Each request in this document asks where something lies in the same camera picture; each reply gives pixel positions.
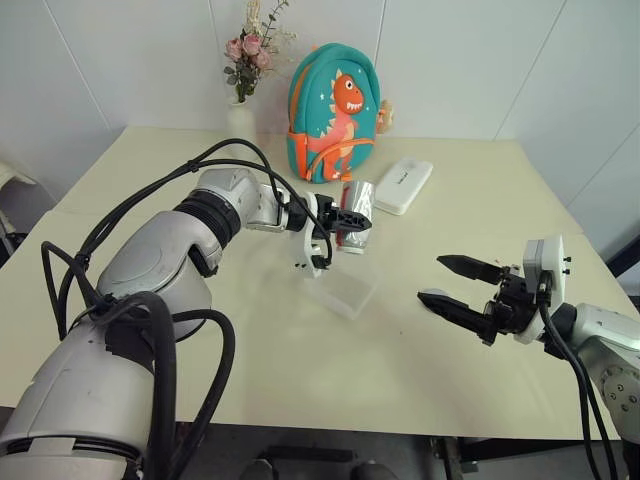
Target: white vase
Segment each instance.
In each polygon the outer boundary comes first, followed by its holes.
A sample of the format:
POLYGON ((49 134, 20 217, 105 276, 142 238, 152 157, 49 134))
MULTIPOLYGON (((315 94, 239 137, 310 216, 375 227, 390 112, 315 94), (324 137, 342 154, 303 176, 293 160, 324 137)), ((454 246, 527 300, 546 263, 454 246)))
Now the white vase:
MULTIPOLYGON (((256 141, 256 120, 248 105, 248 101, 237 102, 229 100, 227 110, 227 134, 230 138, 242 138, 253 144, 256 141)), ((253 160, 256 154, 244 145, 230 145, 232 155, 239 160, 253 160)))

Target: white table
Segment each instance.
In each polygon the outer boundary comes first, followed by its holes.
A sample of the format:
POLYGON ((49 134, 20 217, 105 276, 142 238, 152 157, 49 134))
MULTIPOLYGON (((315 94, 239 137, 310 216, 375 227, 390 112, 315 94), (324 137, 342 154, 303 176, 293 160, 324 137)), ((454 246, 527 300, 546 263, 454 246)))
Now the white table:
MULTIPOLYGON (((38 223, 0 270, 0 405, 17 403, 57 344, 39 244, 48 239, 75 252, 121 198, 220 138, 214 132, 130 128, 38 223), (111 188, 99 189, 105 181, 111 188)), ((283 137, 263 137, 261 143, 274 168, 291 179, 283 137)), ((523 346, 503 336, 487 348, 472 333, 428 312, 416 292, 439 287, 481 309, 495 287, 456 276, 435 261, 438 255, 519 264, 526 240, 564 233, 573 257, 567 301, 594 303, 636 319, 637 312, 516 143, 380 138, 354 176, 376 181, 402 155, 428 159, 434 173, 404 216, 375 212, 366 258, 383 276, 357 319, 339 317, 301 291, 286 235, 240 232, 227 246, 218 275, 207 282, 214 307, 236 327, 237 353, 214 421, 581 437, 568 364, 545 354, 541 344, 523 346)), ((195 176, 180 179, 137 207, 94 255, 90 278, 97 279, 136 228, 158 210, 173 208, 195 182, 195 176)), ((292 183, 298 190, 339 198, 338 184, 292 183)), ((81 305, 77 292, 71 300, 70 315, 81 305)), ((178 419, 193 418, 219 352, 213 325, 178 345, 178 419)), ((607 423, 613 433, 608 417, 607 423)))

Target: teal backpack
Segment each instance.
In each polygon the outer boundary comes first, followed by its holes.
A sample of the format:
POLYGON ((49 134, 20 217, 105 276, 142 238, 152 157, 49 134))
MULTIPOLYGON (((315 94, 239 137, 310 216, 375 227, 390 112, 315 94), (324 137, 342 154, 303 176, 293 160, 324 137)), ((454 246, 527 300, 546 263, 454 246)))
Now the teal backpack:
POLYGON ((289 88, 289 164, 301 178, 351 179, 373 150, 380 87, 371 61, 355 48, 330 43, 308 55, 289 88))

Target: orange dinosaur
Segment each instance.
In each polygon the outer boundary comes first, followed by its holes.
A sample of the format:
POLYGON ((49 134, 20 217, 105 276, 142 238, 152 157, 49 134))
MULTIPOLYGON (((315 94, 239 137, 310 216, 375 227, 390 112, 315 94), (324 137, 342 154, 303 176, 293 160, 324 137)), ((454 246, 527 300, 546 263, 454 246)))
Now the orange dinosaur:
MULTIPOLYGON (((336 143, 353 140, 358 123, 351 117, 364 108, 364 95, 354 82, 351 75, 344 75, 340 69, 336 72, 336 79, 331 80, 331 100, 335 103, 329 105, 329 109, 335 114, 335 118, 329 120, 326 133, 322 131, 320 137, 307 137, 307 147, 315 153, 319 153, 335 145, 336 143)), ((337 148, 324 157, 323 177, 326 180, 336 180, 343 177, 344 180, 350 174, 349 161, 353 156, 353 146, 337 148)))

